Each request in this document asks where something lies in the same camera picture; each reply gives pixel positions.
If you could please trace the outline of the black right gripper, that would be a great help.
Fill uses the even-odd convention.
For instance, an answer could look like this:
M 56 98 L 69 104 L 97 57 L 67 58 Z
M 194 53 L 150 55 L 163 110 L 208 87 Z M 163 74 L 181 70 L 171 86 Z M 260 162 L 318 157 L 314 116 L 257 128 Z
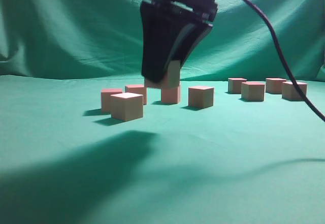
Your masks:
M 179 2 L 212 22 L 217 13 L 215 0 L 155 0 Z M 172 60 L 183 67 L 189 55 L 212 30 L 211 23 L 196 23 L 194 13 L 173 4 L 143 1 L 140 5 L 143 27 L 142 76 L 161 82 Z

